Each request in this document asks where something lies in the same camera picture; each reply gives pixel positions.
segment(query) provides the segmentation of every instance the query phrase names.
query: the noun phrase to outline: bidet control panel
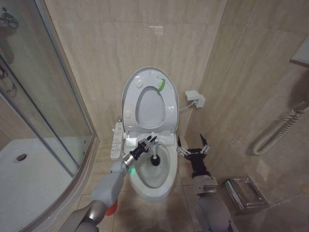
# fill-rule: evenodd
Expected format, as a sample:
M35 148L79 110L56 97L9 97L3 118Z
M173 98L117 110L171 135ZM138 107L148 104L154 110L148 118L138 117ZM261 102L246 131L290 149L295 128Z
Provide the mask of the bidet control panel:
M112 139L111 159L119 160L122 152L124 128L122 122L117 122L115 125L114 137Z

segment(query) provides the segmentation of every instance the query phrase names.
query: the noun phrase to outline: toilet brush head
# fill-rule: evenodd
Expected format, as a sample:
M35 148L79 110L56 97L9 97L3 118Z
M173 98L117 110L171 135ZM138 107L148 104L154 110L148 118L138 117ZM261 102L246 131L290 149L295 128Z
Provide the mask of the toilet brush head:
M150 157L150 162L153 166L158 166L160 164L160 157L156 155L155 157L152 155Z

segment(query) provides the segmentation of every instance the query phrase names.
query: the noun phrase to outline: gray robot arm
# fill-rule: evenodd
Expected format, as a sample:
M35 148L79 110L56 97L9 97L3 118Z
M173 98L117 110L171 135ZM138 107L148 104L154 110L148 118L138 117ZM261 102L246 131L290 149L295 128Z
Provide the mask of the gray robot arm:
M63 223L59 232L98 232L98 225L105 212L114 205L124 184L128 169L138 160L143 152L148 152L155 142L156 136L149 136L138 142L138 146L123 157L123 161L115 162L111 173L104 176L91 194L91 203L74 211Z
M194 192L199 196L195 205L197 219L206 232L238 232L231 219L230 212L226 204L215 196L217 181L211 176L203 162L210 145L206 139L200 135L203 148L184 149L178 137L177 152L189 160L192 165Z

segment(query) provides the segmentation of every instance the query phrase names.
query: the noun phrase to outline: toilet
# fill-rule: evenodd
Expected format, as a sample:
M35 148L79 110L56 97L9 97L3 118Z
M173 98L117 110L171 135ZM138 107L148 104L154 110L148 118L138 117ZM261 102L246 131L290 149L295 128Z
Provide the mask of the toilet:
M150 134L157 136L153 147L141 154L128 174L132 187L143 199L160 201L171 192L177 172L179 99L172 80L159 68L137 70L126 83L121 114L125 154L137 146L137 141ZM150 161L154 148L160 157L158 166Z

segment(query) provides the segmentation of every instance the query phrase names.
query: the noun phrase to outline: toilet lid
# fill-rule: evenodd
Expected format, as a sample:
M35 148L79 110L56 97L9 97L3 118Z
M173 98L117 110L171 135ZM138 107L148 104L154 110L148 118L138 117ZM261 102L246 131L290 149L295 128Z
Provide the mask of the toilet lid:
M126 83L121 105L125 132L177 129L178 94L168 75L158 68L137 70Z

